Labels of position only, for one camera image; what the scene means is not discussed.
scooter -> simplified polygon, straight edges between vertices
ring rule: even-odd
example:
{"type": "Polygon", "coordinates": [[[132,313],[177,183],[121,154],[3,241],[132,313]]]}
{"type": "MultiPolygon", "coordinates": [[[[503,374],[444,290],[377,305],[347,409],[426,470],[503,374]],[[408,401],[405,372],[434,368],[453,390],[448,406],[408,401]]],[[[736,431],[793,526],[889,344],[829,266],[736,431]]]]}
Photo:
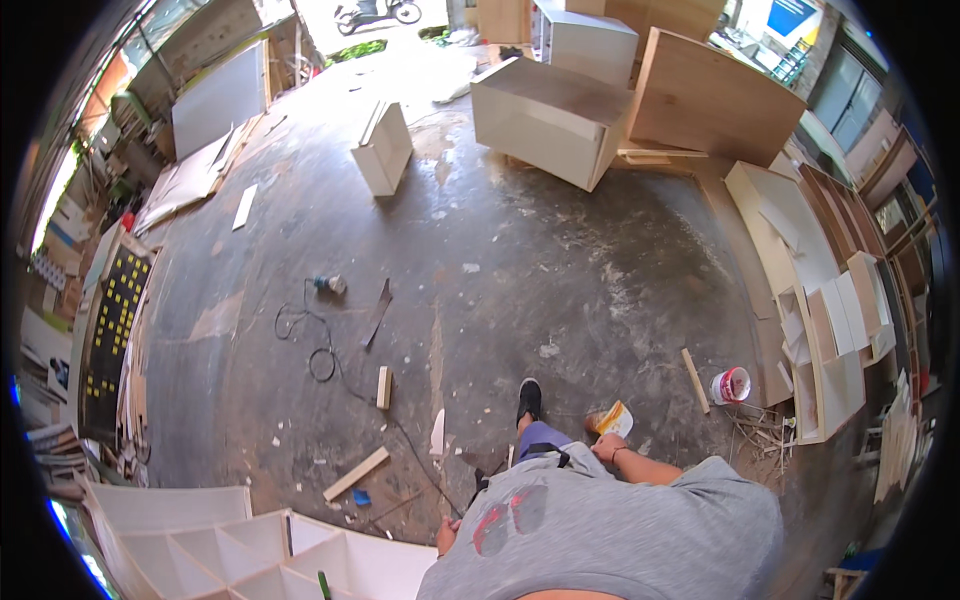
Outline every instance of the scooter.
{"type": "Polygon", "coordinates": [[[420,20],[423,11],[414,4],[413,0],[386,0],[387,13],[380,14],[376,0],[357,0],[355,6],[345,9],[338,5],[333,12],[333,19],[337,23],[337,31],[341,36],[349,36],[361,25],[375,23],[386,19],[396,19],[404,25],[412,25],[420,20]]]}

hand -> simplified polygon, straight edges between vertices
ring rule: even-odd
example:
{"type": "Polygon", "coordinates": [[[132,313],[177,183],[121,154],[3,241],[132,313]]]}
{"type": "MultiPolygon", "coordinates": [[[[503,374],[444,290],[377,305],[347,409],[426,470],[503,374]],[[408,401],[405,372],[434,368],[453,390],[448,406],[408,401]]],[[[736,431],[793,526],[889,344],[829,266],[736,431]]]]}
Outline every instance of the hand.
{"type": "Polygon", "coordinates": [[[444,522],[440,524],[440,531],[437,532],[437,558],[450,551],[453,542],[457,539],[457,532],[460,531],[461,519],[453,520],[449,516],[444,517],[444,522]]]}
{"type": "Polygon", "coordinates": [[[620,448],[625,447],[627,447],[627,443],[623,441],[623,438],[615,433],[605,433],[600,436],[597,443],[592,445],[590,449],[593,450],[593,454],[595,454],[601,462],[612,463],[613,454],[620,448]]]}

blue shorts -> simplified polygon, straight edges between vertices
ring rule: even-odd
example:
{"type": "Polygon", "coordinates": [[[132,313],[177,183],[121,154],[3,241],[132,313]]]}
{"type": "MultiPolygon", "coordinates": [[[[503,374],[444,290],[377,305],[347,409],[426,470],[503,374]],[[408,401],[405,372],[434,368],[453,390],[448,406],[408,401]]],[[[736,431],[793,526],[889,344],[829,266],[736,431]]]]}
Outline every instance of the blue shorts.
{"type": "Polygon", "coordinates": [[[527,428],[523,430],[523,435],[520,436],[520,458],[516,459],[516,462],[519,464],[528,458],[541,456],[543,454],[542,452],[529,454],[528,450],[530,449],[530,444],[544,443],[553,444],[557,448],[562,448],[567,444],[572,444],[573,440],[542,420],[535,420],[527,425],[527,428]]]}

white bucket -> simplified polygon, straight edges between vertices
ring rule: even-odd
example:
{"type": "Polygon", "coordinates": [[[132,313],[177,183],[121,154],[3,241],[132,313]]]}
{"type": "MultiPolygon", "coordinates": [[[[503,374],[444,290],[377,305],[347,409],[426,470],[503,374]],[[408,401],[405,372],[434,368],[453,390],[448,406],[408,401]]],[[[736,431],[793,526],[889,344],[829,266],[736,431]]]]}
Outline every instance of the white bucket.
{"type": "Polygon", "coordinates": [[[750,395],[750,374],[743,367],[733,367],[713,377],[710,397],[714,404],[739,404],[750,395]]]}

cable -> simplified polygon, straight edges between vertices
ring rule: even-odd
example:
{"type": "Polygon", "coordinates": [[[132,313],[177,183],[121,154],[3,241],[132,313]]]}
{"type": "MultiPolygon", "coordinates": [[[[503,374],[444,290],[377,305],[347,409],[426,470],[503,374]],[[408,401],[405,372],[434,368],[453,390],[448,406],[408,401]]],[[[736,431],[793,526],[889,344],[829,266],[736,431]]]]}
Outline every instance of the cable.
{"type": "Polygon", "coordinates": [[[303,321],[303,319],[307,317],[313,317],[314,319],[319,321],[324,328],[324,335],[326,336],[326,346],[325,347],[320,346],[319,348],[315,349],[313,352],[310,353],[310,357],[307,359],[307,369],[310,370],[310,375],[314,378],[314,380],[317,383],[326,383],[327,381],[333,378],[333,375],[336,374],[337,369],[339,368],[340,381],[343,382],[344,387],[347,388],[347,391],[350,393],[351,396],[357,399],[363,400],[365,402],[369,402],[369,401],[376,402],[375,396],[363,396],[362,394],[355,392],[353,388],[350,387],[350,384],[347,383],[347,379],[344,377],[343,363],[340,362],[340,357],[337,356],[337,351],[333,347],[333,333],[330,331],[330,324],[327,323],[326,319],[324,319],[322,316],[310,310],[309,306],[307,305],[307,291],[309,290],[309,286],[312,281],[313,280],[310,278],[305,278],[303,280],[303,308],[301,310],[295,310],[291,308],[290,302],[284,302],[283,304],[280,305],[279,310],[277,310],[276,312],[276,317],[274,317],[274,335],[278,340],[288,340],[290,339],[291,334],[293,334],[294,327],[297,326],[299,322],[303,321]],[[280,323],[280,317],[284,316],[284,311],[286,312],[288,318],[290,319],[290,326],[287,327],[285,333],[281,334],[280,331],[277,329],[277,326],[280,323]],[[330,356],[330,372],[323,377],[319,376],[317,372],[314,371],[314,368],[313,368],[314,358],[316,358],[320,354],[329,354],[330,356]]]}
{"type": "MultiPolygon", "coordinates": [[[[310,284],[312,282],[313,282],[313,279],[310,279],[309,277],[303,280],[303,308],[302,309],[297,310],[291,307],[290,302],[284,302],[283,304],[280,305],[280,308],[276,312],[276,317],[274,317],[274,335],[280,341],[288,340],[290,339],[290,336],[293,334],[294,327],[297,326],[298,323],[300,323],[307,317],[314,318],[315,320],[320,322],[320,324],[323,326],[324,336],[326,337],[326,346],[320,346],[315,350],[313,350],[313,352],[310,353],[310,357],[307,359],[307,369],[310,370],[310,375],[313,377],[314,381],[316,381],[317,383],[326,383],[327,381],[330,381],[331,379],[333,379],[333,375],[335,375],[337,373],[337,370],[339,369],[340,381],[341,383],[344,384],[344,388],[347,389],[347,391],[351,396],[359,400],[363,400],[365,403],[368,403],[368,404],[376,403],[376,396],[364,396],[362,394],[359,394],[358,392],[354,391],[353,388],[350,387],[350,384],[347,382],[347,378],[344,377],[344,366],[343,366],[343,363],[341,363],[340,361],[340,357],[337,356],[336,348],[333,346],[333,333],[330,330],[330,324],[326,321],[324,317],[310,310],[310,307],[308,305],[307,293],[310,289],[310,284]],[[277,327],[280,323],[280,317],[284,315],[288,317],[290,326],[288,326],[286,330],[281,333],[277,327]],[[330,357],[330,372],[328,372],[323,376],[318,375],[313,368],[314,359],[320,354],[328,354],[330,357]]],[[[427,470],[426,466],[423,464],[423,461],[420,460],[420,456],[417,453],[417,447],[414,446],[413,441],[410,440],[410,436],[407,435],[407,431],[406,429],[403,428],[403,425],[401,425],[398,420],[390,419],[389,415],[388,415],[388,422],[393,425],[396,425],[396,428],[399,429],[400,433],[403,434],[403,437],[406,439],[408,445],[410,445],[410,450],[413,452],[414,458],[417,459],[417,464],[420,465],[420,468],[423,470],[423,476],[425,476],[427,481],[430,482],[430,484],[434,487],[434,489],[437,492],[439,492],[441,496],[444,497],[444,500],[446,500],[446,502],[450,505],[450,509],[454,513],[456,513],[457,518],[463,517],[463,513],[461,513],[460,510],[457,509],[457,506],[453,503],[453,500],[451,500],[450,497],[446,495],[446,493],[443,490],[441,490],[440,485],[434,482],[433,477],[430,476],[430,471],[427,470]]]]}

